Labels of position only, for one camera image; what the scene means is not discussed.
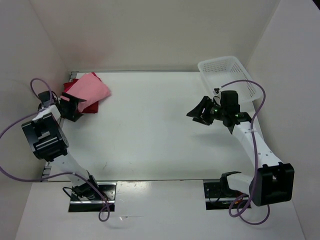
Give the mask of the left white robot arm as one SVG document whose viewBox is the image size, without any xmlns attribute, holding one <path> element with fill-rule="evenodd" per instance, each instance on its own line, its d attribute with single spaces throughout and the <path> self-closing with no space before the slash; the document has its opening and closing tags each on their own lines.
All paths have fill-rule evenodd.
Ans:
<svg viewBox="0 0 320 240">
<path fill-rule="evenodd" d="M 83 114 L 78 111 L 78 105 L 86 100 L 65 92 L 58 98 L 48 90 L 39 93 L 38 99 L 41 101 L 39 113 L 21 125 L 33 154 L 37 159 L 55 165 L 63 173 L 71 173 L 68 178 L 77 198 L 96 199 L 100 187 L 95 178 L 68 152 L 70 145 L 60 126 L 62 119 L 72 122 L 79 120 Z"/>
</svg>

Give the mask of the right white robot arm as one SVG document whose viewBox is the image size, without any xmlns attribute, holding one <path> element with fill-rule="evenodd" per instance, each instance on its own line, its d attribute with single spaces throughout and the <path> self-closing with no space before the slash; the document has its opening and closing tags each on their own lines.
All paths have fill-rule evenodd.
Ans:
<svg viewBox="0 0 320 240">
<path fill-rule="evenodd" d="M 295 170 L 290 163 L 283 163 L 268 147 L 252 126 L 253 119 L 242 112 L 235 90 L 225 90 L 218 97 L 204 96 L 200 103 L 186 114 L 194 122 L 209 126 L 221 121 L 228 128 L 249 156 L 254 175 L 239 171 L 223 173 L 219 191 L 225 197 L 236 191 L 248 195 L 260 207 L 292 199 Z"/>
</svg>

